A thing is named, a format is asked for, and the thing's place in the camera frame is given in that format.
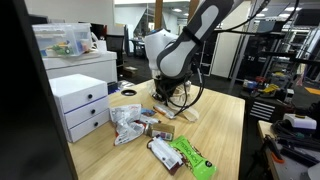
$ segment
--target green snack package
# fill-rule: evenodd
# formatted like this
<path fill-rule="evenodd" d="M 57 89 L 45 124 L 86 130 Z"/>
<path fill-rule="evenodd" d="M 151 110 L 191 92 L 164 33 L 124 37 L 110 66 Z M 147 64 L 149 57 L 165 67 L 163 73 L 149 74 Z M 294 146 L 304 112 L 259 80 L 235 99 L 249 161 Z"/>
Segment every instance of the green snack package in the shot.
<path fill-rule="evenodd" d="M 198 180 L 210 179 L 217 171 L 217 167 L 204 158 L 186 137 L 179 136 L 171 141 L 169 145 L 184 157 L 184 164 Z"/>

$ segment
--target ceiling light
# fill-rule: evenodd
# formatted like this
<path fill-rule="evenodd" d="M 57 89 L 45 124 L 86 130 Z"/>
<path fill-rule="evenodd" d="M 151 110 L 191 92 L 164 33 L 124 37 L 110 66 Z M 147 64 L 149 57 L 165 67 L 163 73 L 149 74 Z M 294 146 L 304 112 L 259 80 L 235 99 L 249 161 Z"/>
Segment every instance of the ceiling light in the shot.
<path fill-rule="evenodd" d="M 279 17 L 289 17 L 290 14 L 280 14 Z"/>
<path fill-rule="evenodd" d="M 178 8 L 174 8 L 174 9 L 172 9 L 172 11 L 181 12 L 182 10 L 181 10 L 181 9 L 178 9 Z"/>
<path fill-rule="evenodd" d="M 294 7 L 288 7 L 288 8 L 285 9 L 285 11 L 293 11 L 293 10 L 294 10 Z"/>
<path fill-rule="evenodd" d="M 263 17 L 265 16 L 264 14 L 257 14 L 257 17 Z"/>

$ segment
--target office chair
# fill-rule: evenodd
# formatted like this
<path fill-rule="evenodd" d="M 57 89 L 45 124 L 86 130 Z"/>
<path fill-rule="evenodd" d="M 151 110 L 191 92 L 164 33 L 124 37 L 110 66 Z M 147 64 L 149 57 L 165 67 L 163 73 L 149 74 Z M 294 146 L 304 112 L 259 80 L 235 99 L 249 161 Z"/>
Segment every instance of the office chair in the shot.
<path fill-rule="evenodd" d="M 123 72 L 123 41 L 124 35 L 110 35 L 105 36 L 107 43 L 107 50 L 117 53 L 117 74 L 122 76 Z"/>

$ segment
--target label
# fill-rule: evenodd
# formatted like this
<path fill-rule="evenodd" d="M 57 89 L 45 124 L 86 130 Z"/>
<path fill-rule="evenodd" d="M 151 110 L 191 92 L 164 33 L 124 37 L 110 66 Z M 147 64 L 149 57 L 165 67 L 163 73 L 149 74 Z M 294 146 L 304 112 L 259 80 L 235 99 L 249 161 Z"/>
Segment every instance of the label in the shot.
<path fill-rule="evenodd" d="M 151 136 L 152 137 L 156 137 L 157 135 L 160 135 L 160 137 L 163 140 L 168 140 L 168 141 L 172 140 L 172 134 L 171 133 L 153 130 Z"/>

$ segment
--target storage bin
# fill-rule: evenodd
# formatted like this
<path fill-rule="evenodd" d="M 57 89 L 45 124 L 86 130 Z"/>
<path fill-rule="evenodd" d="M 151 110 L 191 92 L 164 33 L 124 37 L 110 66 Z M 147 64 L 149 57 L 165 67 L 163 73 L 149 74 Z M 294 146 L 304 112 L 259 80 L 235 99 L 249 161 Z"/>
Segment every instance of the storage bin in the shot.
<path fill-rule="evenodd" d="M 33 25 L 43 57 L 79 56 L 92 46 L 90 23 Z"/>

